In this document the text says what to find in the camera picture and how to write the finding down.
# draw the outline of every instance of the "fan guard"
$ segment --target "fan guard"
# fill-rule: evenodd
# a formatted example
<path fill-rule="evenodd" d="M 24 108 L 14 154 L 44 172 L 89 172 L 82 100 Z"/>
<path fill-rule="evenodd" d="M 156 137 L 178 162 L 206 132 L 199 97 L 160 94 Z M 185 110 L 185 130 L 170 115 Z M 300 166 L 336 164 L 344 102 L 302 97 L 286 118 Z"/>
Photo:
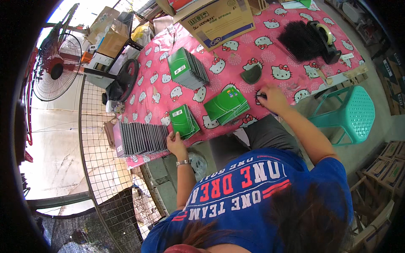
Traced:
<path fill-rule="evenodd" d="M 38 54 L 33 90 L 41 101 L 62 96 L 72 85 L 81 63 L 81 45 L 71 34 L 49 40 Z"/>

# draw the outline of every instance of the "teal plastic stool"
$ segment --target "teal plastic stool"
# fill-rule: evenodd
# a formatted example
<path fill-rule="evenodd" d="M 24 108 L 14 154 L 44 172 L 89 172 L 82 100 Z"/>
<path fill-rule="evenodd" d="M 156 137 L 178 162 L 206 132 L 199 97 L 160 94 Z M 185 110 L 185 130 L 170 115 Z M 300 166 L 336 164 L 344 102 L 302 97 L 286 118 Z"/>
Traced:
<path fill-rule="evenodd" d="M 342 101 L 338 95 L 345 92 L 347 94 Z M 354 85 L 324 94 L 322 97 L 322 102 L 308 120 L 319 128 L 342 127 L 345 133 L 336 144 L 333 144 L 334 146 L 358 144 L 367 139 L 374 123 L 375 109 L 373 101 L 363 87 Z M 316 115 L 326 98 L 331 97 L 336 97 L 342 103 L 340 107 L 337 110 Z M 346 134 L 352 142 L 340 144 Z"/>

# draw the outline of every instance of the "blue t-shirt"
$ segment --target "blue t-shirt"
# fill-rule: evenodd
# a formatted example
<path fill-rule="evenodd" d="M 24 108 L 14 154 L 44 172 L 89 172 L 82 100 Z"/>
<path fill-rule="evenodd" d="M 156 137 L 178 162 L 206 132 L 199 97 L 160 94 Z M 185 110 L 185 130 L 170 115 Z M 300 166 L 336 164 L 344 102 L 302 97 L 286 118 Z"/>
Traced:
<path fill-rule="evenodd" d="M 269 207 L 274 193 L 287 187 L 304 196 L 310 183 L 337 183 L 344 192 L 351 223 L 352 197 L 342 163 L 325 158 L 309 172 L 303 159 L 291 151 L 264 148 L 243 154 L 197 182 L 186 207 L 173 212 L 149 232 L 142 252 L 163 252 L 165 235 L 182 234 L 186 225 L 195 220 L 204 224 L 217 220 L 216 229 L 238 231 L 221 238 L 221 243 L 236 244 L 252 253 L 282 252 L 277 228 L 265 222 L 263 208 Z M 321 194 L 328 208 L 343 218 L 344 205 L 334 202 L 339 199 L 336 186 L 330 191 L 322 190 Z"/>

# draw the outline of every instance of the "yellow plastic bag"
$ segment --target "yellow plastic bag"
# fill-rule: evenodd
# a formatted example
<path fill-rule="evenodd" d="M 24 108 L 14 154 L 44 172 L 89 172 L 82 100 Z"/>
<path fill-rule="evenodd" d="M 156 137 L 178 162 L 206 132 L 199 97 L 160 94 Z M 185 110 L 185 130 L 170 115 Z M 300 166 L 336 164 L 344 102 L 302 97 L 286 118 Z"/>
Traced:
<path fill-rule="evenodd" d="M 146 46 L 155 35 L 149 27 L 149 22 L 138 26 L 131 34 L 131 39 L 141 46 Z"/>

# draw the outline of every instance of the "black mesh fabric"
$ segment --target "black mesh fabric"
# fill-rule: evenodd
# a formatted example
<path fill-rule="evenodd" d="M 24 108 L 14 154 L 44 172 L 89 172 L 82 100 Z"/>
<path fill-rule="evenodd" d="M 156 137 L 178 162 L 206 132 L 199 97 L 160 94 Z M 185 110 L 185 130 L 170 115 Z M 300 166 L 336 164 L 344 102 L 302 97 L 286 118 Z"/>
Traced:
<path fill-rule="evenodd" d="M 122 250 L 136 253 L 141 252 L 142 237 L 134 216 L 131 192 L 130 188 L 121 191 L 105 201 L 99 210 Z M 33 216 L 52 252 L 119 252 L 95 208 L 69 216 L 50 216 L 39 212 Z"/>
<path fill-rule="evenodd" d="M 297 62 L 309 61 L 321 56 L 321 50 L 324 48 L 322 39 L 314 34 L 303 21 L 289 22 L 278 40 Z"/>

